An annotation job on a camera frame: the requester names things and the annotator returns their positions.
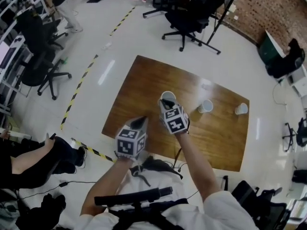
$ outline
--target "brick wall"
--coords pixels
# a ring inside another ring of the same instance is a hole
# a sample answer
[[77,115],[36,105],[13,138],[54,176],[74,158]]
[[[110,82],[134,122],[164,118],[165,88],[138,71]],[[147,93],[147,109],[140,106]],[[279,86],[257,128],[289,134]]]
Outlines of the brick wall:
[[286,49],[296,38],[307,52],[307,2],[305,0],[235,0],[236,11],[225,21],[260,43],[268,30],[280,46]]

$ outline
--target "floor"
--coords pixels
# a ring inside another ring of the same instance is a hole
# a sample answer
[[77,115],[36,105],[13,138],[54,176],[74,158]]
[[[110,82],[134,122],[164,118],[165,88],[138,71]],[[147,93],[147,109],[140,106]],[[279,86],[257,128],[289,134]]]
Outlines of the floor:
[[[286,102],[287,106],[275,104],[272,90],[277,82],[267,75],[256,47],[239,34],[221,26],[211,43],[222,51],[219,56],[189,40],[184,51],[180,52],[179,37],[161,40],[163,33],[172,31],[169,22],[162,14],[143,19],[142,13],[150,10],[145,7],[136,7],[110,36],[115,26],[133,6],[126,0],[102,0],[99,3],[86,1],[73,0],[77,20],[84,31],[68,37],[61,56],[67,58],[67,63],[60,67],[60,71],[70,72],[72,79],[63,77],[55,82],[58,96],[56,101],[51,99],[48,88],[42,96],[36,94],[37,88],[30,90],[28,98],[18,95],[13,103],[13,117],[20,123],[21,130],[38,141],[44,140],[47,132],[50,135],[57,133],[69,143],[71,138],[75,138],[113,158],[113,140],[102,135],[101,131],[135,57],[142,55],[192,72],[250,100],[248,137],[241,171],[215,170],[216,176],[219,182],[222,182],[222,176],[229,175],[230,188],[242,179],[261,189],[282,186],[282,193],[274,200],[286,202],[294,153],[283,152],[287,144],[283,143],[281,137],[286,132],[285,122],[297,129],[297,123],[303,116],[303,108],[300,98],[286,80],[281,86],[276,86],[274,97],[280,103]],[[205,40],[212,30],[211,25],[206,28]],[[60,124],[65,111],[95,55],[98,55],[98,58],[83,79],[61,130]],[[115,61],[113,68],[105,80],[98,84],[112,60]],[[23,86],[22,90],[28,91],[26,86]],[[21,197],[45,192],[63,181],[94,182],[111,165],[112,162],[88,153],[84,169],[78,169],[74,175],[51,176],[40,188],[21,190]],[[186,195],[190,196],[197,190],[186,166],[182,168],[182,174]],[[61,215],[60,225],[73,228],[91,186],[71,183],[50,191],[52,195],[64,194],[66,197],[67,208]],[[44,194],[27,198],[26,202],[31,207],[37,207],[43,196]],[[200,195],[191,197],[189,202],[200,206]]]

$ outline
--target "paper cup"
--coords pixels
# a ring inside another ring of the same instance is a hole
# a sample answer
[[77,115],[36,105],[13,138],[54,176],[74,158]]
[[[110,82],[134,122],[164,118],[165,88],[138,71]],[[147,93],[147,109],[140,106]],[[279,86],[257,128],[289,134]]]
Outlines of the paper cup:
[[164,91],[162,95],[160,96],[159,100],[162,100],[162,99],[176,99],[176,96],[171,91]]
[[204,100],[197,108],[200,113],[207,113],[213,110],[213,103],[210,100]]
[[235,114],[241,115],[248,113],[248,105],[245,103],[241,103],[239,106],[235,108]]

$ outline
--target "yellow and black tape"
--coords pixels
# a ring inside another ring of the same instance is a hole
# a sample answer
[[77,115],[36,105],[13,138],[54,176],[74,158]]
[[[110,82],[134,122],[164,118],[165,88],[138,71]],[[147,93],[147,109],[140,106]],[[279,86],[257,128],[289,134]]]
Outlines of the yellow and black tape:
[[119,28],[119,26],[124,22],[124,20],[129,16],[129,14],[131,14],[131,12],[135,9],[135,7],[133,7],[124,17],[124,19],[122,19],[119,24],[114,28],[114,30],[110,33],[110,36],[113,35],[113,33]]
[[113,160],[112,158],[110,158],[109,156],[105,155],[105,154],[102,154],[98,151],[96,151],[95,149],[91,148],[91,147],[88,147],[86,146],[84,143],[80,142],[80,141],[77,141],[76,139],[74,138],[71,138],[74,142],[76,142],[78,144],[78,146],[82,146],[84,147],[85,149],[87,149],[88,151],[92,152],[93,154],[96,154],[100,157],[102,157],[103,159],[106,159],[106,160],[109,160],[111,162],[115,162],[115,160]]
[[81,85],[82,85],[82,83],[83,83],[83,80],[84,80],[85,76],[86,76],[87,73],[90,71],[92,65],[95,63],[95,60],[96,60],[97,58],[98,58],[98,55],[95,55],[95,57],[93,58],[92,62],[90,63],[90,65],[87,67],[85,73],[83,74],[83,76],[82,76],[82,78],[81,78],[81,80],[80,80],[80,83],[78,84],[77,89],[76,89],[75,93],[74,93],[73,96],[72,96],[71,102],[69,103],[68,108],[67,108],[67,110],[66,110],[66,113],[65,113],[65,115],[64,115],[64,118],[63,118],[63,120],[62,120],[62,123],[61,123],[61,126],[60,126],[61,130],[63,130],[63,126],[64,126],[64,123],[65,123],[65,121],[66,121],[66,119],[67,119],[68,112],[71,110],[71,106],[72,106],[72,104],[74,103],[77,94],[79,93],[80,87],[81,87]]

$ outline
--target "white shirt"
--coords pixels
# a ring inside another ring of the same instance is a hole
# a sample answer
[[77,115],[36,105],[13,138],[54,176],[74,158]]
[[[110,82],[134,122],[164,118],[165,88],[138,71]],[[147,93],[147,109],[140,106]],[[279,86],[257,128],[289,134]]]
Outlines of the white shirt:
[[[173,187],[171,195],[164,196],[155,202],[176,201],[185,198],[183,185],[180,178],[170,172],[144,171],[141,173],[146,177],[151,185],[147,184],[139,177],[132,177],[127,174],[119,194],[135,193],[153,188]],[[214,193],[203,202],[204,214],[198,207],[182,204],[173,206],[162,215],[174,225],[179,225],[183,229],[195,230],[256,230],[256,226],[250,215],[241,207],[236,199],[227,191]],[[133,208],[131,206],[112,207],[112,210]],[[76,222],[74,230],[111,230],[118,223],[118,217],[105,212],[95,217],[82,215]],[[148,222],[135,222],[130,230],[157,230],[156,226]]]

